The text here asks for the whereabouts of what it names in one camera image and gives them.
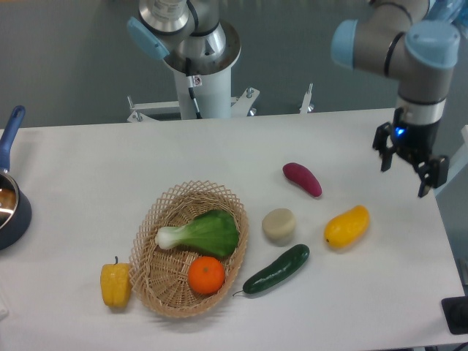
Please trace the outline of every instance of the green cucumber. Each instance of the green cucumber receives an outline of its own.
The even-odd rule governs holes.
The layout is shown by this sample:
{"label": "green cucumber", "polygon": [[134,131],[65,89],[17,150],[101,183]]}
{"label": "green cucumber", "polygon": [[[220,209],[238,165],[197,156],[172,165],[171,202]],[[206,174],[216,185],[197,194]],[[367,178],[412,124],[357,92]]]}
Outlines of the green cucumber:
{"label": "green cucumber", "polygon": [[282,282],[296,272],[309,258],[307,245],[298,244],[279,256],[268,267],[251,276],[244,283],[242,290],[246,294],[260,293]]}

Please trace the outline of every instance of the leafy green vegetable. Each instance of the leafy green vegetable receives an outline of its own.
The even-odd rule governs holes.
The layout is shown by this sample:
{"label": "leafy green vegetable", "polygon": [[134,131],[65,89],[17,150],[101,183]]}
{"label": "leafy green vegetable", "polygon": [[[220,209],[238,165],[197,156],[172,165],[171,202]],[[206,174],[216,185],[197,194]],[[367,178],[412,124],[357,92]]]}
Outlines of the leafy green vegetable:
{"label": "leafy green vegetable", "polygon": [[218,257],[232,254],[239,242],[234,218],[226,211],[212,210],[181,227],[162,227],[156,235],[161,249],[187,245]]}

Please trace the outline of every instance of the purple sweet potato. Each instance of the purple sweet potato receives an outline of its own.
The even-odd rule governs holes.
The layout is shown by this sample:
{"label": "purple sweet potato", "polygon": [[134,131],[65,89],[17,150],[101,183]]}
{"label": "purple sweet potato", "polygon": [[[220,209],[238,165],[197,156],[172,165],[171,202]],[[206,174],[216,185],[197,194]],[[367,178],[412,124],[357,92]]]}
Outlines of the purple sweet potato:
{"label": "purple sweet potato", "polygon": [[283,173],[290,181],[299,185],[302,189],[314,197],[322,194],[322,187],[312,172],[298,163],[288,163],[283,166]]}

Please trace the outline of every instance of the orange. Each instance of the orange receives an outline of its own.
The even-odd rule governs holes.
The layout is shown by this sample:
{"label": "orange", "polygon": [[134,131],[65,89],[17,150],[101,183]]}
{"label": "orange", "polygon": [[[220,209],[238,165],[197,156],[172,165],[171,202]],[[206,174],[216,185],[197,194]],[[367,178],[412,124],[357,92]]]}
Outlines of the orange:
{"label": "orange", "polygon": [[224,267],[214,257],[197,258],[189,267],[189,286],[200,294],[212,294],[224,284]]}

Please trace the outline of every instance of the blue joint cap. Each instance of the blue joint cap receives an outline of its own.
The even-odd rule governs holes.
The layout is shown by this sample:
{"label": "blue joint cap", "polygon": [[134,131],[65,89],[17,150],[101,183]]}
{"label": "blue joint cap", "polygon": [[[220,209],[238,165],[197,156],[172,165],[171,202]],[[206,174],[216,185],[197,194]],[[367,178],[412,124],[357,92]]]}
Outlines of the blue joint cap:
{"label": "blue joint cap", "polygon": [[447,22],[423,20],[407,32],[404,44],[422,64],[435,69],[450,69],[458,61],[460,32]]}
{"label": "blue joint cap", "polygon": [[127,31],[134,43],[152,59],[162,60],[169,55],[169,51],[162,42],[136,18],[129,19]]}
{"label": "blue joint cap", "polygon": [[331,40],[331,58],[340,66],[354,68],[354,38],[357,20],[341,22]]}

